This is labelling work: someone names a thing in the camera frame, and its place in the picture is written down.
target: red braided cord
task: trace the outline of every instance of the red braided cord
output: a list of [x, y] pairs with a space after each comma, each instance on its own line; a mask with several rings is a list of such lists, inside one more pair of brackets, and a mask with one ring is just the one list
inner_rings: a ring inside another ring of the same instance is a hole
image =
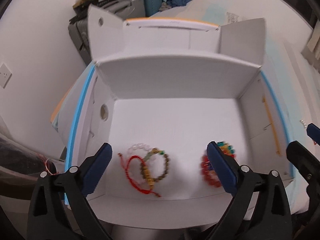
[[130, 159], [128, 160], [128, 162], [127, 162], [127, 166], [125, 167], [125, 166], [124, 166], [124, 160], [123, 160], [122, 154], [121, 154], [121, 153], [118, 153], [118, 155], [119, 155], [120, 158], [121, 158], [121, 161], [120, 161], [121, 166], [122, 166], [122, 168], [124, 169], [125, 175], [126, 175], [127, 179], [129, 180], [130, 184], [132, 185], [132, 187], [134, 187], [136, 190], [138, 190], [139, 192], [141, 192], [141, 193], [143, 193], [143, 194], [148, 195], [148, 194], [150, 194], [150, 193], [153, 193], [153, 194], [155, 194], [157, 197], [161, 197], [158, 193], [152, 191], [151, 189], [148, 189], [148, 190], [147, 190], [147, 189], [142, 189], [142, 188], [140, 188], [140, 187], [137, 185], [137, 182], [136, 182], [135, 180], [133, 180], [133, 179], [130, 178], [128, 170], [129, 170], [129, 164], [130, 164], [130, 162], [131, 162], [133, 159], [139, 159], [139, 160], [142, 162], [143, 165], [146, 165], [146, 163], [144, 162], [144, 160], [143, 160], [140, 156], [138, 156], [138, 155], [133, 155], [133, 156], [131, 156]]

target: wall socket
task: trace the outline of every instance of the wall socket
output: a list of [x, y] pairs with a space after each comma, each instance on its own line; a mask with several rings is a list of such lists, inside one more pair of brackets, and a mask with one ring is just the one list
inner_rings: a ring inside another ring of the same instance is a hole
[[7, 66], [3, 63], [0, 67], [0, 86], [5, 88], [6, 84], [8, 83], [12, 73], [7, 68]]

